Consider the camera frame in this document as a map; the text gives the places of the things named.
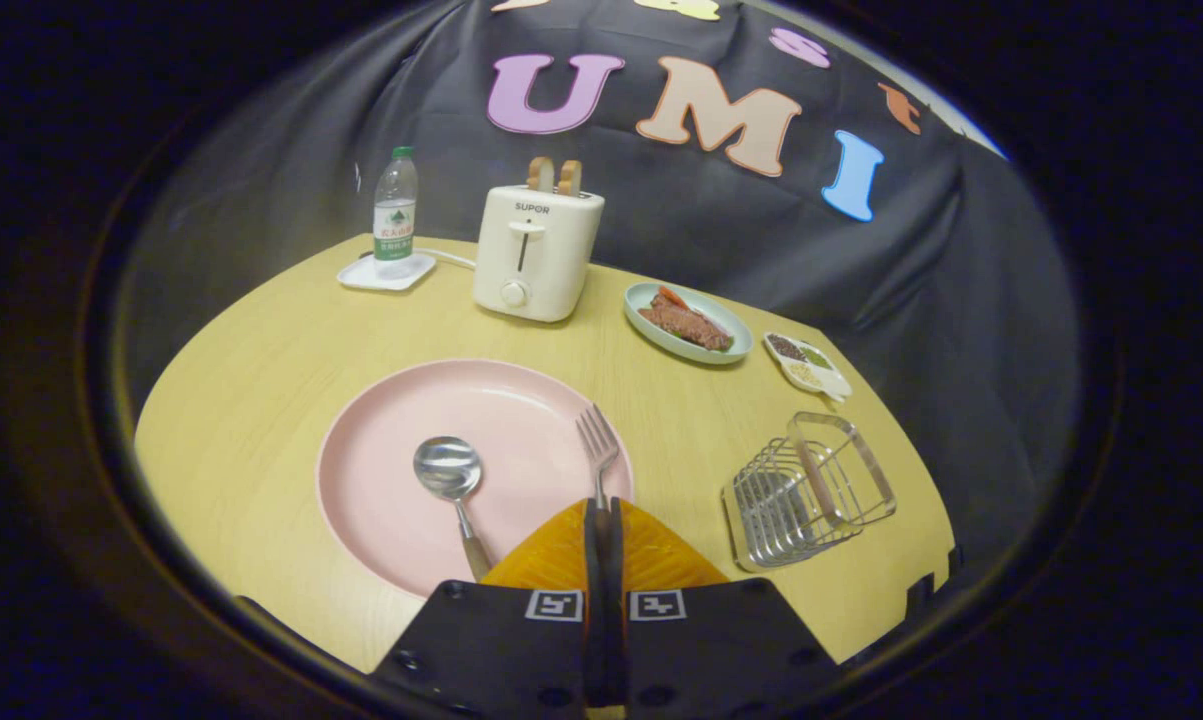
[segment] table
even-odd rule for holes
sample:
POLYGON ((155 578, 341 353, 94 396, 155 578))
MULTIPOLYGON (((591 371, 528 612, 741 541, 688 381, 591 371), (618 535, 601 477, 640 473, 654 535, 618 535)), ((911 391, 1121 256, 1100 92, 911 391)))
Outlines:
MULTIPOLYGON (((415 243, 476 257, 472 242, 415 243)), ((597 401, 628 446, 638 505, 730 579, 752 575, 733 561, 725 483, 798 410, 858 424, 897 512, 765 575, 838 662, 903 619, 911 584, 930 573, 936 588, 947 582, 953 534, 934 481, 883 401, 818 331, 716 299, 757 346, 735 365, 698 365, 624 319, 624 290, 650 278, 589 266, 571 319, 541 325, 474 304, 472 270, 444 258, 405 292, 342 287, 337 272, 371 246, 363 234, 319 252, 206 325, 153 387, 135 439, 159 510, 205 572, 331 655, 373 670, 423 601, 363 569, 326 528, 314 477, 322 436, 365 387, 444 357, 527 365, 597 401), (790 386, 760 346, 770 331, 824 349, 854 395, 834 406, 790 386)))

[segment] spice tray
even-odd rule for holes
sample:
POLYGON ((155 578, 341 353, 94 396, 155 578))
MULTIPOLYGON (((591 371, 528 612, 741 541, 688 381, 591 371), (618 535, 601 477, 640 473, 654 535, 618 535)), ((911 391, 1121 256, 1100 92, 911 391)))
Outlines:
POLYGON ((761 345, 765 345, 775 363, 780 364, 783 377, 788 377, 788 382, 798 388, 824 393, 835 401, 843 401, 853 392, 837 365, 824 351, 810 343, 780 333, 765 333, 761 345))

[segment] black cloth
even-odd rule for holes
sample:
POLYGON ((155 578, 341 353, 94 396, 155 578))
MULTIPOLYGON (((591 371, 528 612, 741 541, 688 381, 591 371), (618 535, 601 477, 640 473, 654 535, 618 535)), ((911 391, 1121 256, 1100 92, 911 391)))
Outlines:
POLYGON ((1025 528, 1075 428, 1080 319, 1057 238, 1011 163, 915 100, 921 135, 908 132, 877 83, 895 85, 867 64, 761 10, 723 2, 719 13, 706 23, 632 0, 504 13, 432 4, 243 102, 167 185, 134 251, 124 302, 136 406, 232 301, 368 232, 392 147, 415 149, 417 232, 466 240, 486 192, 525 182, 529 159, 577 159, 583 188, 606 200, 594 261, 824 331, 920 452, 967 560, 991 559, 1025 528), (776 50, 776 26, 819 41, 831 67, 776 50), (569 94, 571 55, 626 66, 582 126, 508 132, 486 117, 493 63, 531 53, 555 59, 534 83, 538 109, 569 94), (783 174, 733 163, 723 150, 734 138, 704 151, 697 137, 638 135, 664 90, 662 55, 711 65, 731 100, 760 87, 796 100, 783 174), (837 175, 838 129, 885 155, 871 222, 820 196, 837 175))

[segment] steak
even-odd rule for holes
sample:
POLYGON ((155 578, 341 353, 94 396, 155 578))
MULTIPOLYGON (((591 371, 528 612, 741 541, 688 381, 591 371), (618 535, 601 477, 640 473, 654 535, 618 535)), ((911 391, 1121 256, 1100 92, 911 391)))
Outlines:
POLYGON ((709 322, 705 316, 693 310, 685 310, 683 307, 674 305, 672 302, 662 294, 657 294, 650 302, 650 307, 638 309, 642 319, 650 320, 662 329, 682 338, 688 343, 694 343, 709 350, 725 350, 730 346, 730 337, 721 332, 716 325, 709 322))

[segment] fork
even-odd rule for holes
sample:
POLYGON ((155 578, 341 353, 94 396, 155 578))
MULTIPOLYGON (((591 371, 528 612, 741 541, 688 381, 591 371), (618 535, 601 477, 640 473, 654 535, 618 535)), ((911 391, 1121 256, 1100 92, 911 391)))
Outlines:
POLYGON ((605 488, 602 488, 602 476, 610 469, 611 462, 620 456, 620 440, 614 436, 609 421, 602 415, 600 407, 593 401, 592 407, 583 410, 575 419, 579 436, 583 439, 583 450, 588 451, 592 471, 595 474, 597 510, 608 510, 605 488))

